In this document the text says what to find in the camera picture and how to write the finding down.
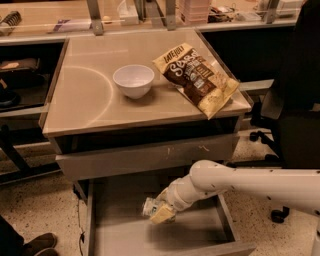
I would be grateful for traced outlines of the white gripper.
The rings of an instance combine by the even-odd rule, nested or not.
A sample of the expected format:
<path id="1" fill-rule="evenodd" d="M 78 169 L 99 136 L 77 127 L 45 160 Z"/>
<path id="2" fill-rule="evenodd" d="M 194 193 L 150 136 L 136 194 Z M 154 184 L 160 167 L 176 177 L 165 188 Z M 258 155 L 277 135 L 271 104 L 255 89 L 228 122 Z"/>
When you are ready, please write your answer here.
<path id="1" fill-rule="evenodd" d="M 158 201 L 165 201 L 169 206 L 162 205 L 152 210 L 150 220 L 154 224 L 161 224 L 170 221 L 175 216 L 175 211 L 184 211 L 192 206 L 178 192 L 179 184 L 172 182 L 167 188 L 161 191 L 156 197 Z"/>

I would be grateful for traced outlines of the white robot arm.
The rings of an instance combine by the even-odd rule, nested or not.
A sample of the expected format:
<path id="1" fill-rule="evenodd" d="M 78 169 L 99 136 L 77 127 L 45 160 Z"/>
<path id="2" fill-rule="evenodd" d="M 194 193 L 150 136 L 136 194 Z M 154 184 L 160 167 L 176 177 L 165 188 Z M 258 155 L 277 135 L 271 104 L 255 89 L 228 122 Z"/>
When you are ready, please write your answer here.
<path id="1" fill-rule="evenodd" d="M 148 198 L 143 214 L 160 224 L 195 202 L 229 190 L 269 199 L 285 207 L 320 214 L 320 172 L 317 169 L 231 168 L 214 161 L 195 162 L 157 197 Z"/>

